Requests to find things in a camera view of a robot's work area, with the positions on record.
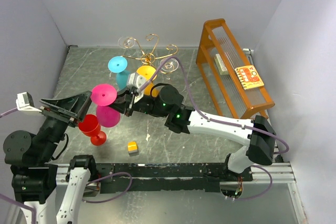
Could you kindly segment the magenta plastic wine glass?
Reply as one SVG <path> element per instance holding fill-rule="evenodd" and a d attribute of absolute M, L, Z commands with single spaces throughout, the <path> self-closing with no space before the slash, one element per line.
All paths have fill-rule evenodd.
<path fill-rule="evenodd" d="M 120 112 L 109 107 L 117 98 L 116 89 L 107 83 L 102 83 L 92 89 L 91 101 L 97 105 L 96 116 L 104 127 L 116 126 L 121 118 Z"/>

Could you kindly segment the yellow plastic wine glass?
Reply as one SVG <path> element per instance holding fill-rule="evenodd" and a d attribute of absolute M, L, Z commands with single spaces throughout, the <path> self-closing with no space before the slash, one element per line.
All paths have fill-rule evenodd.
<path fill-rule="evenodd" d="M 156 69 L 152 66 L 149 65 L 143 65 L 141 67 L 139 67 L 136 72 L 141 75 L 144 76 L 146 78 L 146 80 L 149 80 L 153 74 L 155 73 Z M 159 91 L 157 88 L 154 88 L 152 91 L 151 89 L 154 87 L 154 83 L 151 82 L 150 84 L 148 84 L 148 86 L 144 89 L 144 94 L 145 95 L 152 95 L 153 97 L 157 97 Z"/>

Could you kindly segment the blue plastic wine glass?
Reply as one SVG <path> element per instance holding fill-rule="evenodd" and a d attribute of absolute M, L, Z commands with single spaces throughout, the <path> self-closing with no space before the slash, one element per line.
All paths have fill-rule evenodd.
<path fill-rule="evenodd" d="M 116 74 L 116 83 L 119 90 L 127 86 L 130 71 L 127 70 L 128 62 L 123 56 L 115 56 L 108 62 L 108 69 Z"/>

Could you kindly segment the clear wine glass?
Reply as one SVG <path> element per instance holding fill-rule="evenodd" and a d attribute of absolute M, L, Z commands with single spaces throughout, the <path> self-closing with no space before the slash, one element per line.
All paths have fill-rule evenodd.
<path fill-rule="evenodd" d="M 130 49 L 137 43 L 137 40 L 131 36 L 120 37 L 118 40 L 119 47 L 123 49 Z"/>
<path fill-rule="evenodd" d="M 166 80 L 171 79 L 171 74 L 177 70 L 179 67 L 179 62 L 176 59 L 170 59 L 167 60 L 162 68 L 160 69 L 160 72 L 165 75 Z"/>

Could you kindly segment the clear wine glass front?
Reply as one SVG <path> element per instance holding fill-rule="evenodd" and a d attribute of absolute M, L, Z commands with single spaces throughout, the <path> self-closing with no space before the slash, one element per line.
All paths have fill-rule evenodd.
<path fill-rule="evenodd" d="M 137 43 L 137 40 L 131 36 L 120 37 L 118 40 L 119 47 L 123 49 L 130 49 Z"/>

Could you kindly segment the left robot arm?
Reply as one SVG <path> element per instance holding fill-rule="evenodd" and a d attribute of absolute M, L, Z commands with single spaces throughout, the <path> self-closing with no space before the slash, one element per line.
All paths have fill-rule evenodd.
<path fill-rule="evenodd" d="M 77 223 L 79 208 L 88 182 L 97 179 L 98 168 L 92 155 L 77 155 L 69 164 L 68 183 L 61 206 L 56 208 L 57 170 L 53 156 L 57 145 L 69 137 L 67 127 L 83 122 L 91 105 L 91 92 L 64 99 L 42 99 L 34 106 L 28 92 L 19 93 L 18 111 L 45 116 L 37 134 L 24 130 L 12 132 L 5 139 L 5 163 L 13 174 L 15 204 L 20 206 L 27 223 Z"/>

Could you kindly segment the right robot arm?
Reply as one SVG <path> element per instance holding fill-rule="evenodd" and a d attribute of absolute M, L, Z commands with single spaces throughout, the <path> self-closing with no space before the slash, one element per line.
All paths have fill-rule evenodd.
<path fill-rule="evenodd" d="M 151 94 L 140 96 L 135 88 L 125 88 L 118 92 L 109 107 L 126 116 L 140 112 L 165 118 L 165 126 L 176 134 L 207 134 L 242 145 L 226 159 L 223 176 L 227 180 L 235 180 L 253 164 L 269 166 L 273 163 L 276 134 L 265 117 L 235 119 L 213 115 L 184 105 L 183 99 L 170 84 L 164 85 L 155 97 Z"/>

